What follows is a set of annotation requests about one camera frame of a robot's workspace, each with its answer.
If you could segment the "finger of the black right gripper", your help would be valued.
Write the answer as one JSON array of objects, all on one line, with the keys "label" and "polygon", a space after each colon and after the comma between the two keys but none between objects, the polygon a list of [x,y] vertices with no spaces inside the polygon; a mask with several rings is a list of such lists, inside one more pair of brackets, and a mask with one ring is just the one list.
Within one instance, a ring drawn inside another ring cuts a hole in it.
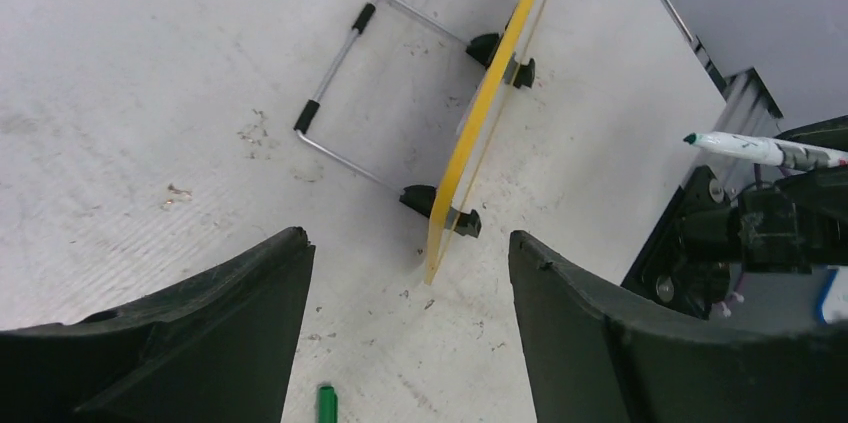
[{"label": "finger of the black right gripper", "polygon": [[820,215],[847,221],[847,167],[813,170],[783,178],[777,188],[799,206]]},{"label": "finger of the black right gripper", "polygon": [[831,118],[784,131],[776,139],[847,151],[848,116]]}]

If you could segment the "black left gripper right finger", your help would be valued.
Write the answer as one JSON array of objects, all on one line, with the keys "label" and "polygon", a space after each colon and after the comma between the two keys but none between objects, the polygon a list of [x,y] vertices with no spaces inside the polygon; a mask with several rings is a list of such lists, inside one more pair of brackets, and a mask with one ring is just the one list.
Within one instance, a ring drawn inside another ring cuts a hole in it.
[{"label": "black left gripper right finger", "polygon": [[721,327],[640,297],[531,234],[509,241],[522,350],[540,422],[843,422],[847,326],[777,335]]}]

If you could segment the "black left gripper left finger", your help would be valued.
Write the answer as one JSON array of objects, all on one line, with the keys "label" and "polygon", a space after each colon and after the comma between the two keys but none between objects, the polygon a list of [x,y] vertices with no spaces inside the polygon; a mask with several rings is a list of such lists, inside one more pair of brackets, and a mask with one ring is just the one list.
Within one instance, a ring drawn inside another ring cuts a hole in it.
[{"label": "black left gripper left finger", "polygon": [[74,324],[1,335],[5,422],[277,422],[315,248],[300,227]]}]

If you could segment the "green capped whiteboard marker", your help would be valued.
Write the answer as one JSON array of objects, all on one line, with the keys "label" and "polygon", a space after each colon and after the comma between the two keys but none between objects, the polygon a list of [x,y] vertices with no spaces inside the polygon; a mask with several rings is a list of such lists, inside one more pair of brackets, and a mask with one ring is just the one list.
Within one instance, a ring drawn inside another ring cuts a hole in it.
[{"label": "green capped whiteboard marker", "polygon": [[709,132],[690,133],[683,141],[712,154],[790,170],[808,172],[847,166],[846,151],[775,138]]}]

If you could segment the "green marker cap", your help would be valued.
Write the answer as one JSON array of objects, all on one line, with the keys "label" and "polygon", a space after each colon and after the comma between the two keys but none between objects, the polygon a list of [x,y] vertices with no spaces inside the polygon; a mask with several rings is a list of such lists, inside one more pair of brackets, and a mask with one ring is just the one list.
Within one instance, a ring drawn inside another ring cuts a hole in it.
[{"label": "green marker cap", "polygon": [[316,422],[337,423],[339,416],[338,395],[331,384],[323,384],[317,389]]}]

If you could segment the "yellow framed whiteboard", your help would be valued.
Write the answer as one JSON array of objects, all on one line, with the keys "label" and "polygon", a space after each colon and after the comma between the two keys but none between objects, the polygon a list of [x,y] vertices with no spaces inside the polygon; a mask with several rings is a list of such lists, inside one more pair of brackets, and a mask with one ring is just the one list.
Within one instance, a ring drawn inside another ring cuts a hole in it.
[{"label": "yellow framed whiteboard", "polygon": [[461,120],[453,151],[436,188],[429,216],[424,283],[433,283],[447,253],[460,214],[488,149],[502,107],[516,88],[519,68],[535,62],[527,55],[547,0],[518,0],[495,53]]}]

